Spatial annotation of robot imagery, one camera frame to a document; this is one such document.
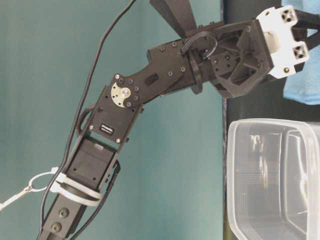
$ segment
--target black cable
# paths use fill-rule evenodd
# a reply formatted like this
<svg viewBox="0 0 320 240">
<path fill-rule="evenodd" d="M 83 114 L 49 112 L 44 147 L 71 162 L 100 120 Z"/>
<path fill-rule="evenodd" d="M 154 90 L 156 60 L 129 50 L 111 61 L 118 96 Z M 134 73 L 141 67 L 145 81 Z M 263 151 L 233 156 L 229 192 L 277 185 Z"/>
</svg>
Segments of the black cable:
<svg viewBox="0 0 320 240">
<path fill-rule="evenodd" d="M 215 50 L 217 49 L 218 47 L 218 40 L 216 39 L 215 35 L 212 34 L 212 32 L 209 32 L 209 31 L 201 31 L 195 35 L 193 35 L 183 46 L 183 48 L 181 48 L 181 54 L 184 55 L 188 50 L 189 48 L 191 47 L 192 44 L 194 44 L 194 42 L 196 40 L 198 40 L 199 38 L 203 38 L 203 37 L 209 37 L 211 39 L 214 40 L 214 47 L 209 50 L 208 52 L 206 52 L 205 54 L 203 54 L 203 58 L 204 59 L 207 59 L 209 58 L 214 52 Z"/>
<path fill-rule="evenodd" d="M 86 97 L 87 97 L 87 94 L 88 94 L 88 91 L 89 91 L 89 88 L 90 88 L 92 76 L 93 76 L 93 74 L 95 72 L 95 69 L 96 69 L 96 66 L 97 66 L 97 62 L 98 62 L 98 59 L 99 59 L 103 44 L 104 44 L 106 38 L 108 37 L 108 35 L 110 34 L 110 32 L 112 31 L 112 29 L 117 24 L 117 22 L 131 8 L 131 6 L 135 3 L 135 1 L 136 0 L 131 0 L 129 2 L 129 4 L 127 5 L 127 7 L 113 20 L 112 24 L 109 26 L 109 28 L 103 34 L 103 36 L 102 36 L 102 38 L 101 38 L 101 40 L 99 42 L 98 49 L 97 49 L 96 55 L 95 55 L 95 57 L 93 59 L 93 63 L 92 63 L 88 78 L 86 80 L 86 84 L 85 84 L 85 87 L 84 87 L 80 102 L 79 102 L 78 107 L 76 109 L 76 113 L 75 113 L 75 116 L 74 116 L 74 119 L 73 119 L 72 127 L 71 127 L 71 130 L 70 130 L 70 133 L 69 133 L 69 136 L 68 136 L 68 140 L 67 140 L 67 143 L 66 143 L 66 146 L 65 146 L 63 160 L 61 162 L 61 165 L 59 166 L 58 171 L 55 173 L 55 175 L 51 179 L 50 183 L 48 184 L 48 186 L 47 186 L 47 188 L 46 188 L 46 190 L 44 192 L 44 195 L 42 197 L 41 210 L 40 210 L 40 230 L 39 230 L 39 233 L 38 233 L 38 236 L 37 236 L 37 240 L 40 239 L 41 232 L 42 232 L 42 229 L 43 229 L 43 222 L 44 222 L 44 215 L 45 215 L 44 214 L 45 213 L 45 204 L 46 204 L 46 200 L 47 200 L 50 188 L 53 185 L 53 183 L 55 182 L 55 180 L 57 179 L 58 175 L 62 172 L 62 170 L 64 169 L 64 167 L 65 167 L 65 165 L 66 165 L 66 163 L 68 161 L 68 155 L 69 155 L 69 151 L 70 151 L 70 146 L 71 146 L 71 143 L 72 143 L 72 140 L 73 140 L 73 136 L 75 134 L 75 130 L 76 130 L 76 126 L 77 126 L 77 123 L 78 123 L 79 116 L 80 116 L 80 112 L 81 112 L 83 104 L 84 104 L 84 102 L 86 100 Z"/>
<path fill-rule="evenodd" d="M 96 106 L 95 104 L 92 104 L 92 105 L 88 106 L 86 109 L 84 109 L 84 111 L 79 116 L 78 123 L 77 123 L 76 128 L 75 128 L 76 134 L 78 136 L 82 132 L 82 129 L 81 129 L 82 123 L 84 122 L 86 116 L 95 108 L 95 106 Z"/>
<path fill-rule="evenodd" d="M 89 224 L 95 219 L 95 217 L 98 215 L 98 213 L 100 212 L 100 210 L 102 209 L 102 207 L 104 206 L 109 193 L 111 192 L 112 187 L 115 184 L 116 178 L 121 170 L 120 167 L 120 163 L 118 162 L 118 160 L 115 162 L 114 164 L 116 167 L 114 169 L 114 172 L 112 174 L 111 180 L 108 184 L 108 187 L 106 188 L 105 194 L 101 200 L 101 202 L 99 203 L 99 205 L 96 207 L 96 209 L 94 210 L 94 212 L 92 213 L 92 215 L 89 217 L 89 219 L 83 224 L 83 226 L 70 238 L 70 240 L 75 240 L 88 226 Z"/>
</svg>

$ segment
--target blue towel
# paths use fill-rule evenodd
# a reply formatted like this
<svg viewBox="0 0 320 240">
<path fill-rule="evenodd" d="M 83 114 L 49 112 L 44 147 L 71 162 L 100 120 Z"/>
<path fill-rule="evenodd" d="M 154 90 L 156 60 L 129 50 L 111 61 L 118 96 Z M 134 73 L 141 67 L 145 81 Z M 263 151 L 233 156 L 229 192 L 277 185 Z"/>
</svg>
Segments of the blue towel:
<svg viewBox="0 0 320 240">
<path fill-rule="evenodd" d="M 292 5 L 304 12 L 320 14 L 319 0 L 282 0 L 282 5 Z M 320 46 L 312 49 L 309 54 L 310 59 L 305 63 L 303 71 L 287 78 L 283 96 L 300 103 L 318 105 L 320 104 Z"/>
</svg>

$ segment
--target blue-green background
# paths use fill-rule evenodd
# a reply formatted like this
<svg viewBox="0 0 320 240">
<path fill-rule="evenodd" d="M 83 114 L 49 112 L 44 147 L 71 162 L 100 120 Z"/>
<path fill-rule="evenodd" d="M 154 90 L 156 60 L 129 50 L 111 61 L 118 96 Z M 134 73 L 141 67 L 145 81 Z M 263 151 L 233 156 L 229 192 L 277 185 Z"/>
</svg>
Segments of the blue-green background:
<svg viewBox="0 0 320 240">
<path fill-rule="evenodd" d="M 60 164 L 100 37 L 128 1 L 0 1 L 0 201 Z M 198 25 L 220 20 L 219 0 L 191 5 Z M 86 105 L 114 73 L 142 69 L 148 48 L 178 38 L 138 0 L 105 43 Z M 222 108 L 210 84 L 147 104 L 119 160 L 109 199 L 79 240 L 223 238 Z M 41 197 L 0 212 L 0 239 L 35 239 Z"/>
</svg>

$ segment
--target plastic container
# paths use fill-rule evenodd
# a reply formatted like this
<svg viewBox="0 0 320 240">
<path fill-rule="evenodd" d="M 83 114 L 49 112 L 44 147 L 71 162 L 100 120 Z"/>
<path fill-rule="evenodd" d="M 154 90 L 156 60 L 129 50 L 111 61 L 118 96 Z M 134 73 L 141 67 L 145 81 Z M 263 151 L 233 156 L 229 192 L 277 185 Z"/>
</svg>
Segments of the plastic container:
<svg viewBox="0 0 320 240">
<path fill-rule="evenodd" d="M 227 208 L 239 240 L 320 240 L 319 140 L 316 123 L 230 125 Z"/>
</svg>

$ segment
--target robotic arm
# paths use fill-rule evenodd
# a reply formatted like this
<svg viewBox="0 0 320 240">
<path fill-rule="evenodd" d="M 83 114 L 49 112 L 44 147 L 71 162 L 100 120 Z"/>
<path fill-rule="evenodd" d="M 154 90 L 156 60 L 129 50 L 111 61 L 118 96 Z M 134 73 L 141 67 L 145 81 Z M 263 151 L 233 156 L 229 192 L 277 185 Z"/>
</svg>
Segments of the robotic arm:
<svg viewBox="0 0 320 240">
<path fill-rule="evenodd" d="M 98 206 L 97 211 L 71 239 L 93 220 L 120 171 L 119 154 L 144 104 L 185 88 L 199 94 L 205 82 L 224 98 L 245 95 L 260 83 L 302 71 L 309 50 L 320 44 L 319 31 L 307 37 L 307 29 L 320 30 L 320 16 L 291 6 L 267 9 L 246 22 L 197 27 L 188 0 L 150 3 L 181 39 L 149 49 L 149 65 L 143 70 L 130 76 L 115 74 L 96 104 L 81 116 L 80 123 L 91 113 L 83 129 L 78 126 L 79 136 L 67 164 L 50 189 L 57 195 L 40 240 L 68 238 L 87 206 Z M 95 139 L 92 133 L 118 147 Z"/>
</svg>

